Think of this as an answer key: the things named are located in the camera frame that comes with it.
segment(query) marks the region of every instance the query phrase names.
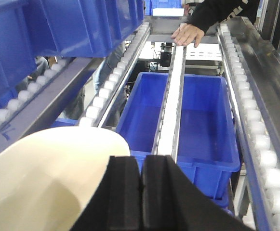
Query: black jacket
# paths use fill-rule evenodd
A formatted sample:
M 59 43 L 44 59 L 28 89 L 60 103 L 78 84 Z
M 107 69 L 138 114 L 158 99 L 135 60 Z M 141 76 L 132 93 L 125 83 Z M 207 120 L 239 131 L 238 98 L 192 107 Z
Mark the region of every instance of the black jacket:
M 205 33 L 216 22 L 222 22 L 234 16 L 246 16 L 255 23 L 260 0 L 205 0 L 200 3 L 187 23 Z

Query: roller conveyor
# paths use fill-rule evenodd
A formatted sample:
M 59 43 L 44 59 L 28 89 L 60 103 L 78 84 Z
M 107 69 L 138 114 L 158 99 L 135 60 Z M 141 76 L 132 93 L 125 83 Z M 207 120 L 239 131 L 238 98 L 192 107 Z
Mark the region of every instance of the roller conveyor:
M 138 29 L 131 46 L 116 69 L 117 72 L 109 76 L 109 80 L 103 86 L 104 90 L 94 97 L 79 121 L 80 126 L 104 125 L 145 41 L 169 39 L 171 25 L 177 26 L 181 22 L 181 19 L 176 19 L 170 20 L 172 24 L 167 24 L 167 20 L 170 19 L 165 19 L 165 23 L 162 19 L 148 18 L 150 24 L 145 23 Z M 164 28 L 164 24 L 168 26 L 165 31 L 161 26 L 157 27 L 163 25 Z M 257 31 L 244 18 L 236 18 L 227 24 L 221 24 L 217 28 L 217 35 L 214 31 L 209 33 L 203 39 L 203 43 L 209 43 L 214 39 L 218 39 L 222 51 L 220 57 L 225 67 L 237 137 L 246 165 L 247 190 L 253 206 L 256 228 L 259 231 L 280 230 L 280 56 L 268 42 L 260 38 Z M 177 58 L 176 53 L 177 50 L 174 52 L 173 63 Z M 15 102 L 15 106 L 10 107 L 15 108 L 16 113 L 10 117 L 8 124 L 1 119 L 0 152 L 27 134 L 47 128 L 65 107 L 64 101 L 83 86 L 101 61 L 101 59 L 76 58 L 62 70 L 48 73 L 52 76 L 49 82 L 46 83 L 40 78 L 39 83 L 44 83 L 42 87 L 31 86 L 29 93 L 26 93 L 34 93 L 34 97 L 22 93 L 18 100 L 26 99 L 22 100 L 24 106 Z M 176 68 L 171 67 L 167 88 L 169 91 L 173 87 L 171 85 L 173 71 L 175 75 L 177 74 Z M 180 84 L 183 82 L 183 75 L 184 71 L 178 75 L 181 77 Z M 164 118 L 168 118 L 167 112 L 160 113 L 159 129 L 156 131 L 152 153 L 172 154 L 175 160 L 182 85 L 175 85 L 173 82 L 172 84 L 176 90 L 180 89 L 178 100 L 175 100 L 177 103 L 174 104 L 176 110 L 169 109 L 172 113 L 169 117 L 176 116 L 177 123 L 175 126 L 168 125 L 167 121 L 163 121 Z M 172 93 L 165 92 L 162 104 L 165 110 L 168 109 L 166 102 L 171 101 L 171 98 Z M 168 132 L 168 126 L 172 126 L 173 133 Z M 170 134 L 164 142 L 166 153 L 160 151 L 163 148 L 160 149 L 164 139 L 163 130 L 167 130 Z

